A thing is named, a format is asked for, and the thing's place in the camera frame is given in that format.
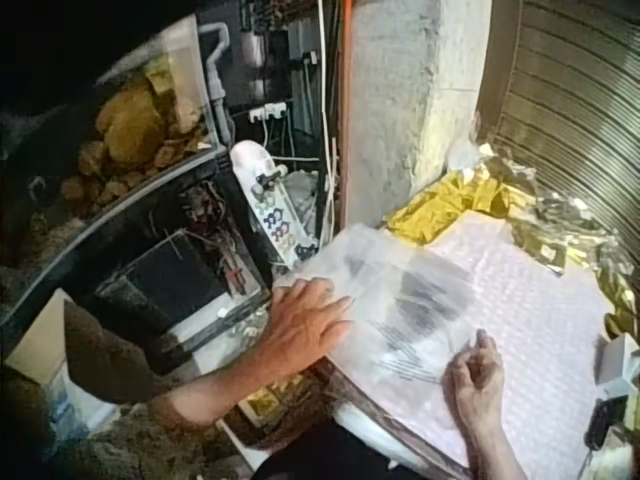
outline person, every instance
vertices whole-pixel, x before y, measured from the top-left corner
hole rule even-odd
[[[255,346],[227,368],[163,393],[108,431],[65,449],[61,467],[71,478],[202,474],[202,457],[193,455],[200,432],[259,388],[311,366],[349,334],[351,299],[331,301],[332,296],[332,284],[324,279],[274,289],[270,318]],[[476,346],[452,362],[451,374],[457,413],[478,460],[477,476],[526,478],[502,429],[504,371],[495,341],[479,331]],[[388,464],[389,459],[326,421],[272,455],[253,479],[421,478],[403,467],[389,470]]]

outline hand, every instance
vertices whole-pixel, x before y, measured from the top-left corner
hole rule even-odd
[[[478,330],[476,346],[452,365],[460,419],[474,442],[491,441],[502,430],[504,370],[495,340]]]
[[[298,373],[333,350],[345,337],[351,322],[343,319],[351,299],[327,303],[331,281],[296,280],[289,288],[275,288],[269,323],[255,347],[258,364],[272,381]]]

